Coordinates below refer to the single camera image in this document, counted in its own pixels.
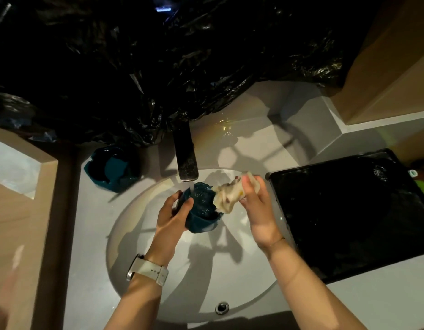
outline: faucet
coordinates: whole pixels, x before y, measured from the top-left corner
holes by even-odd
[[[193,150],[189,122],[182,122],[174,135],[175,155],[177,157],[178,175],[182,182],[198,179],[198,166]]]

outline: sink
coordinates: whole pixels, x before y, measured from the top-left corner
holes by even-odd
[[[229,183],[241,172],[228,169],[199,171],[198,182]],[[149,248],[158,212],[164,200],[186,183],[173,176],[138,195],[122,211],[109,235],[106,263],[110,281],[119,295],[128,286],[126,273],[134,257]],[[275,205],[276,219],[283,232],[286,224]],[[215,230],[183,233],[168,267],[157,319],[176,323],[212,321],[221,302],[229,314],[241,310],[267,291],[275,277],[269,263],[253,241],[247,213],[238,203],[220,220]]]

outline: black plastic bag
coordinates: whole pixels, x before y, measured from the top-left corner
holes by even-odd
[[[150,145],[259,80],[341,87],[380,3],[0,0],[0,92],[58,139]]]

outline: white countertop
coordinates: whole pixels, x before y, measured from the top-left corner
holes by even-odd
[[[219,118],[220,113],[193,124],[199,169],[249,170],[263,176],[297,166],[283,146],[290,135],[273,126],[266,116],[237,122],[223,118],[221,123]],[[140,153],[145,177],[118,197],[95,186],[81,171],[65,330],[103,329],[120,299],[110,283],[105,261],[112,226],[138,194],[177,171],[170,136],[158,146],[141,149]],[[424,255],[332,283],[329,288],[369,329],[419,330],[424,327]],[[251,319],[289,310],[277,284],[255,300],[246,308],[224,316],[223,320]],[[170,328],[186,328],[186,325]]]

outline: black baking tray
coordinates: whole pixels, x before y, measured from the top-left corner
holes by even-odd
[[[267,176],[324,283],[424,254],[424,195],[389,149]]]

